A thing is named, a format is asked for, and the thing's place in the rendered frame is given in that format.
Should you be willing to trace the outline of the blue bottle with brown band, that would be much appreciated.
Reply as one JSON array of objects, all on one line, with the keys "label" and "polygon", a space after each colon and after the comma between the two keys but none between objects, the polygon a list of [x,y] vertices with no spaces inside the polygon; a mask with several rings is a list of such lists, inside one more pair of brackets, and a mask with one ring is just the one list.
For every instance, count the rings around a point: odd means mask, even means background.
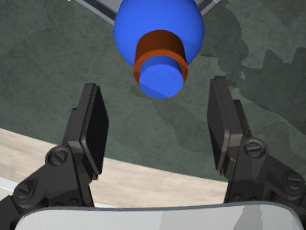
[{"label": "blue bottle with brown band", "polygon": [[113,33],[142,91],[163,99],[182,88],[205,29],[196,0],[121,0]]}]

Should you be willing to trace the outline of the grey rectangular tray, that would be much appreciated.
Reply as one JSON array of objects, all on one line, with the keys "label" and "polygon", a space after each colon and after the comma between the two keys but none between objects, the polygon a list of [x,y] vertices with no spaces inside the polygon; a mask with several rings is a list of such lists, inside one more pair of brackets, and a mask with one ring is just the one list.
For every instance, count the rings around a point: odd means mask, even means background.
[{"label": "grey rectangular tray", "polygon": [[[75,0],[114,26],[121,0]],[[220,0],[196,0],[201,15],[205,15]]]}]

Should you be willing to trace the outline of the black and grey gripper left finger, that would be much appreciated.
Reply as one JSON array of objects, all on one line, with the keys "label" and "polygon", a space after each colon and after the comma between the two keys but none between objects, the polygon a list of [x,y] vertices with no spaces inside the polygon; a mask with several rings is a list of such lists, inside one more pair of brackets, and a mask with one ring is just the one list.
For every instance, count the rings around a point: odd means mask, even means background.
[{"label": "black and grey gripper left finger", "polygon": [[100,87],[85,84],[62,144],[50,149],[45,164],[0,201],[0,230],[15,230],[25,214],[50,205],[95,207],[89,184],[102,174],[108,128]]}]

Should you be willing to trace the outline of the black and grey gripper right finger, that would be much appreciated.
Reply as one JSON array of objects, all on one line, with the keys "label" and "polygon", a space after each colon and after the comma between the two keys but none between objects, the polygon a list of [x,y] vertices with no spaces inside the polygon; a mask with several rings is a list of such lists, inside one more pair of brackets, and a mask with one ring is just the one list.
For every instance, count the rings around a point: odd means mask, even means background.
[{"label": "black and grey gripper right finger", "polygon": [[304,178],[252,137],[241,101],[233,102],[225,76],[210,80],[207,122],[216,170],[229,180],[223,203],[281,203],[297,213],[306,230]]}]

